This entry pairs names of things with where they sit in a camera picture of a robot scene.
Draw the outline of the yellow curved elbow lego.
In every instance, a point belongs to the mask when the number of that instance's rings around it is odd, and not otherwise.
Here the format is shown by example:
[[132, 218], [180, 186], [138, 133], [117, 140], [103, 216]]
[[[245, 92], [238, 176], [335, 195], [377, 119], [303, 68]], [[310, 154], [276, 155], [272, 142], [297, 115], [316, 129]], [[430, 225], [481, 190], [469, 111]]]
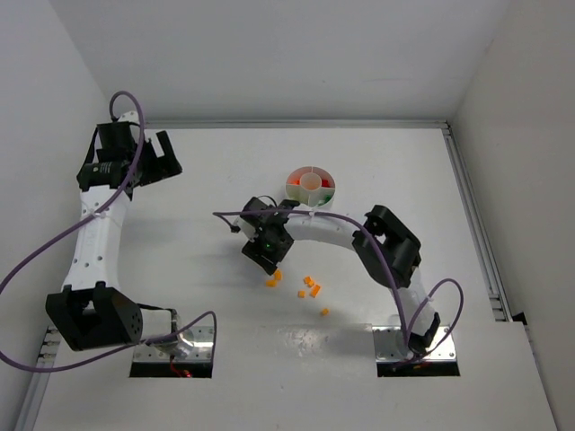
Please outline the yellow curved elbow lego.
[[282, 278], [283, 278], [282, 272], [281, 272], [279, 269], [277, 269], [277, 270], [273, 273], [273, 275], [270, 277], [270, 279], [268, 279], [268, 280], [265, 282], [265, 286], [266, 286], [266, 287], [276, 287], [276, 286], [278, 286], [279, 283], [282, 281]]

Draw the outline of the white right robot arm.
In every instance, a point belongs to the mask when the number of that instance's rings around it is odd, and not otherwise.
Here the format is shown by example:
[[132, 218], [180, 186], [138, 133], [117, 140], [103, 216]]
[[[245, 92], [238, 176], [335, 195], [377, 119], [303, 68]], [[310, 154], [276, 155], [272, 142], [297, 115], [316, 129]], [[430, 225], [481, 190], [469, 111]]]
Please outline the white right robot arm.
[[389, 208], [373, 206], [360, 223], [349, 215], [300, 208], [290, 199], [273, 206], [253, 197], [233, 221], [232, 231], [244, 234], [242, 254], [269, 275], [295, 242], [353, 252], [368, 276], [390, 292], [405, 347], [417, 356], [427, 352], [440, 317], [422, 285], [421, 243]]

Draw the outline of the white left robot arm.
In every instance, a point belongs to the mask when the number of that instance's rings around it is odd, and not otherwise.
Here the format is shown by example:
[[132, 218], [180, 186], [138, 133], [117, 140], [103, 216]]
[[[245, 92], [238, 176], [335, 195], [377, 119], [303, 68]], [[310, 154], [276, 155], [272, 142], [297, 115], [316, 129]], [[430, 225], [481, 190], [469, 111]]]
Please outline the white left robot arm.
[[182, 172], [168, 134], [157, 133], [162, 155], [151, 140], [137, 149], [133, 123], [97, 126], [76, 179], [81, 215], [89, 221], [77, 235], [73, 262], [45, 309], [74, 351], [128, 345], [140, 340], [144, 318], [140, 307], [119, 290], [118, 262], [124, 218], [136, 187]]

